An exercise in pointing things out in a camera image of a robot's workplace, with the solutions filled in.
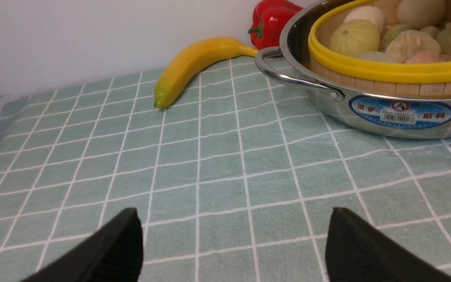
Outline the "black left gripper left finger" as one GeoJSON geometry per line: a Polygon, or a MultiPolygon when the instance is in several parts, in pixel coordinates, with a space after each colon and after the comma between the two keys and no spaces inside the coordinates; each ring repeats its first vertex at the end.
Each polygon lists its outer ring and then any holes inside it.
{"type": "Polygon", "coordinates": [[[75,248],[26,282],[136,282],[143,268],[143,228],[125,208],[75,248]]]}

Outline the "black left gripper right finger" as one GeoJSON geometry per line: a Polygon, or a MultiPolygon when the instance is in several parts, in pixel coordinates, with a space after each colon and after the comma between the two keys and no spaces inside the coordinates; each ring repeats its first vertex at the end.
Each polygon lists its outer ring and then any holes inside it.
{"type": "Polygon", "coordinates": [[[325,262],[331,282],[451,282],[352,210],[334,207],[325,262]]]}

